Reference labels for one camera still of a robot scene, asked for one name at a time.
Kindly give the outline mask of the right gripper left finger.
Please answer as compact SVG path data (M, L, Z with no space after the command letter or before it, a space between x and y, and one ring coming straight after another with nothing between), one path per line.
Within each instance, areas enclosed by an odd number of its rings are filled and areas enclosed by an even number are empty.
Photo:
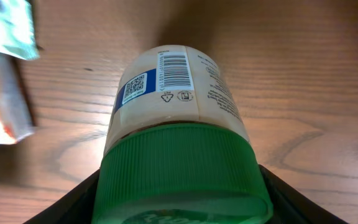
M24 224L90 224L99 170Z

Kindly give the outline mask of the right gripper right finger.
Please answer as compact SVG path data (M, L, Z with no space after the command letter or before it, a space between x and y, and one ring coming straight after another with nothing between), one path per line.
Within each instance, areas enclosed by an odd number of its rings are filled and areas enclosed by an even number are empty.
M259 165L270 199L273 216L267 224L347 224L299 193L267 168Z

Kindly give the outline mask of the orange white box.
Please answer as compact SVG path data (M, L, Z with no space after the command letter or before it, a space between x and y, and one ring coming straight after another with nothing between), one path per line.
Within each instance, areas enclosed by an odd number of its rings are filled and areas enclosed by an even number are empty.
M34 134L34 123L12 57L0 54L0 145Z

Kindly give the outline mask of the green-lidded white jar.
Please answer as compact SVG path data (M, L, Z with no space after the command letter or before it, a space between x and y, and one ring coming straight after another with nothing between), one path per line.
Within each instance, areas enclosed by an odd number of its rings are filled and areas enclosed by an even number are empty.
M266 223L273 204L217 64L183 45L141 54L116 94L93 223Z

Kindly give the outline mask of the mint green wipes packet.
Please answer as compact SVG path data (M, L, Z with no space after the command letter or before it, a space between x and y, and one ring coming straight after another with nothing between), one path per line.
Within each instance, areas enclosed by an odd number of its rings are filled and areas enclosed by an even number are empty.
M32 1L0 0L0 53L22 60L39 58Z

